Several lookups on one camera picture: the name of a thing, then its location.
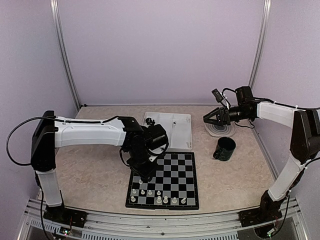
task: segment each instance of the black mug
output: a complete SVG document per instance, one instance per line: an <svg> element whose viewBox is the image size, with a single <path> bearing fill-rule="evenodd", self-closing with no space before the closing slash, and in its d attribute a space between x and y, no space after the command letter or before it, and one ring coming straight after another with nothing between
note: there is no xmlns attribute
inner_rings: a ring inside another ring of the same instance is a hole
<svg viewBox="0 0 320 240"><path fill-rule="evenodd" d="M213 157L220 161L228 161L236 148L236 142L230 137L223 136L219 138Z"/></svg>

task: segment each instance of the wall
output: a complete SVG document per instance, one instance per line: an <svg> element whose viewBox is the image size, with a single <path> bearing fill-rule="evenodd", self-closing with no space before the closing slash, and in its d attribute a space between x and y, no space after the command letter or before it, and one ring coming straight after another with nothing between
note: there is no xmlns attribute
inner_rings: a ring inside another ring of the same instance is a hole
<svg viewBox="0 0 320 240"><path fill-rule="evenodd" d="M76 113L60 58L50 1L0 1L0 238L17 239L28 199L38 188L30 166L10 162L6 138L13 127L45 110ZM13 157L30 162L36 122L18 130L10 141Z"/></svg>
<svg viewBox="0 0 320 240"><path fill-rule="evenodd" d="M254 95L300 107L320 106L320 2L272 1ZM257 121L259 132L280 173L289 155L291 130ZM320 161L312 163L295 195L311 240L320 236Z"/></svg>
<svg viewBox="0 0 320 240"><path fill-rule="evenodd" d="M214 88L248 85L263 7L264 0L59 1L81 102L215 103Z"/></svg>

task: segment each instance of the table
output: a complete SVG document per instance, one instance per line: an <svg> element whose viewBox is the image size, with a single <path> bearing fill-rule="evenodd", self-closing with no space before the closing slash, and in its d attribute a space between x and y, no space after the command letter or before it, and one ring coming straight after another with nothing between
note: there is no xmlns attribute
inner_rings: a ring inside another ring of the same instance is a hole
<svg viewBox="0 0 320 240"><path fill-rule="evenodd" d="M57 176L66 206L110 213L187 215L215 213L257 206L273 177L251 129L237 127L236 149L227 162L212 158L218 138L210 136L203 116L213 106L143 105L82 107L78 119L131 116L141 123L145 112L191 114L199 210L172 211L126 208L130 169L120 160L119 147L76 145L60 148Z"/></svg>

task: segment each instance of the plastic tray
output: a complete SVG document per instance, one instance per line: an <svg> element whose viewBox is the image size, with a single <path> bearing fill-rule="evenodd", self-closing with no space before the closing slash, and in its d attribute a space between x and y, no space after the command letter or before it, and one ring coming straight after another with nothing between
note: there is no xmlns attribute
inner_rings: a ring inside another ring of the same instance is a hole
<svg viewBox="0 0 320 240"><path fill-rule="evenodd" d="M162 113L147 111L143 118L143 126L147 126L146 119L152 118L155 124L161 124L169 138L170 152L191 152L192 133L191 115L178 113Z"/></svg>

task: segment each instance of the chess piece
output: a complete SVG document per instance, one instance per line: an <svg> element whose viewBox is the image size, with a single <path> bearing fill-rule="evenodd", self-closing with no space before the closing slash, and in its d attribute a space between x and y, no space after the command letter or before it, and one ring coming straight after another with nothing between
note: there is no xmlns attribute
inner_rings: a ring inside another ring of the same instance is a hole
<svg viewBox="0 0 320 240"><path fill-rule="evenodd" d="M164 198L163 198L163 203L164 203L164 204L167 204L167 203L168 203L168 197L167 197L167 196L164 196Z"/></svg>
<svg viewBox="0 0 320 240"><path fill-rule="evenodd" d="M161 196L158 196L158 197L156 198L156 202L157 202L158 204L160 204L160 203L162 202Z"/></svg>

